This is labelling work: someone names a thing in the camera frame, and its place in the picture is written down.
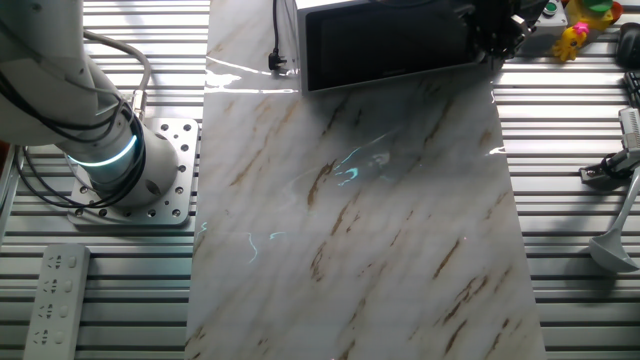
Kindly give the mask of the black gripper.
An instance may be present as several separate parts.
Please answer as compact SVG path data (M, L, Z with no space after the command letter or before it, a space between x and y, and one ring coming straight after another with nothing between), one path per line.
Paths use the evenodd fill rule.
M511 0L472 0L474 11L470 17L477 45L487 54L502 60L515 53L511 17L517 8Z

